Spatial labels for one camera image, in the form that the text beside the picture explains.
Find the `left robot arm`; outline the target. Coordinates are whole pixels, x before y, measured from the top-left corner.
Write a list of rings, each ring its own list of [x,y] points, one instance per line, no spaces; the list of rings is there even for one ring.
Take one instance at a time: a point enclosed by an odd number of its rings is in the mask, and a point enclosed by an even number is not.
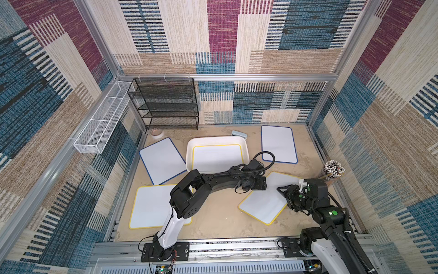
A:
[[[168,216],[163,228],[153,239],[154,251],[172,252],[179,233],[186,219],[194,216],[214,192],[232,188],[248,191],[264,191],[267,188],[265,171],[270,166],[263,166],[253,159],[249,164],[239,164],[229,170],[202,174],[198,170],[190,171],[171,191]]]

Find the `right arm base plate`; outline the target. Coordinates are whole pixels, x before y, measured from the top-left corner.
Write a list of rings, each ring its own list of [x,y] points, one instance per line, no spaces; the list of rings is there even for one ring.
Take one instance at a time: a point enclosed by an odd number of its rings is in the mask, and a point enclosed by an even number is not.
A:
[[[279,243],[286,258],[307,256],[307,253],[305,253],[303,250],[303,244],[299,239],[283,237],[279,240]]]

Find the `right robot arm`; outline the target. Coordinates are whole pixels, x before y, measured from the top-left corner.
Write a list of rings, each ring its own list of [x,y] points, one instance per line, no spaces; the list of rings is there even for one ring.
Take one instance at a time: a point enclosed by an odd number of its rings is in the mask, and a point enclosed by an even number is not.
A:
[[[317,257],[329,274],[377,273],[354,234],[349,210],[340,206],[323,180],[302,179],[277,191],[290,209],[311,216],[319,225],[302,230],[298,241],[302,255]]]

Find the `white plastic storage box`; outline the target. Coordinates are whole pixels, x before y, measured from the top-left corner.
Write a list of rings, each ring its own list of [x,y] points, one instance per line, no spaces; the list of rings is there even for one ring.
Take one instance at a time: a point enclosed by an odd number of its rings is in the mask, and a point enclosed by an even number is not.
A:
[[[241,137],[221,136],[221,137],[193,138],[188,142],[187,145],[186,166],[188,171],[193,170],[192,169],[193,149],[196,146],[210,146],[210,145],[240,145],[244,157],[243,164],[248,164],[250,162],[246,140]]]

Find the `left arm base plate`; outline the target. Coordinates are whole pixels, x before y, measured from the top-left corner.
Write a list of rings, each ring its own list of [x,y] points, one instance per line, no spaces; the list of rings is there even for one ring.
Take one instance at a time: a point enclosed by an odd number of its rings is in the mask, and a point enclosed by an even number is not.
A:
[[[164,249],[159,242],[146,243],[140,261],[142,263],[188,261],[189,250],[189,242],[176,242],[167,249]]]

